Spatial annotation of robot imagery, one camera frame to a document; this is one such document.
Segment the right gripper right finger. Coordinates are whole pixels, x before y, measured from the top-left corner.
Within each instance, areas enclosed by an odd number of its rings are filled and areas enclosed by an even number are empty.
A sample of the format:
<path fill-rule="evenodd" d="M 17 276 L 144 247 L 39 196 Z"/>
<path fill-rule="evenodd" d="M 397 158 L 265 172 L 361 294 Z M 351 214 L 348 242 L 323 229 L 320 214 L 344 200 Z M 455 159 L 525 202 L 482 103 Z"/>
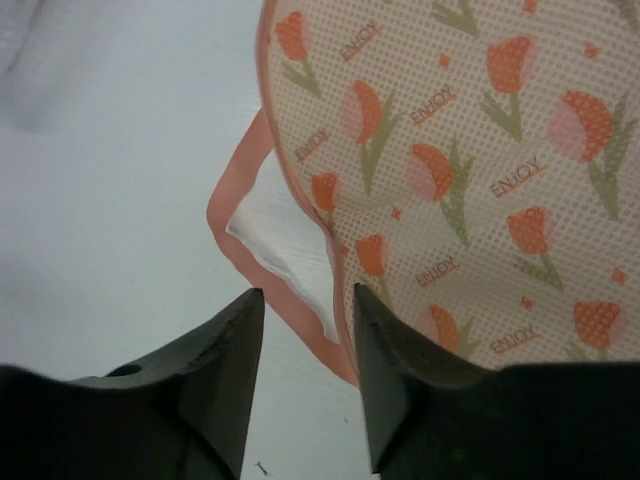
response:
<path fill-rule="evenodd" d="M 488 370 L 354 288 L 354 338 L 371 468 L 383 479 L 635 479 L 639 366 Z"/>

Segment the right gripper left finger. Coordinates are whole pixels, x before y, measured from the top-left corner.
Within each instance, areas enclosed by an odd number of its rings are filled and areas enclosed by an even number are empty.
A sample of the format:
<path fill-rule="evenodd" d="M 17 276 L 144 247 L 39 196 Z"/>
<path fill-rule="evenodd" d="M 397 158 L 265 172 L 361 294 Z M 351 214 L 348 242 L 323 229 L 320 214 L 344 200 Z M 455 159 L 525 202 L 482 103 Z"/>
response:
<path fill-rule="evenodd" d="M 5 479 L 237 479 L 264 331 L 260 289 L 103 377 L 1 368 Z"/>

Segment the floral mesh laundry bag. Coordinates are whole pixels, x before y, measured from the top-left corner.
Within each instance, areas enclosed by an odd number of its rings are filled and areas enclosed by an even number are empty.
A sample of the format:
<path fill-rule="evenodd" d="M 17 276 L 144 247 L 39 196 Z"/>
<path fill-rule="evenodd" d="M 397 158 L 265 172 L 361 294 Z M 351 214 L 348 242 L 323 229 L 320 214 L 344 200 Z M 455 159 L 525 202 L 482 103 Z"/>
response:
<path fill-rule="evenodd" d="M 267 1 L 207 208 L 312 353 L 353 296 L 473 364 L 639 357 L 635 1 Z"/>

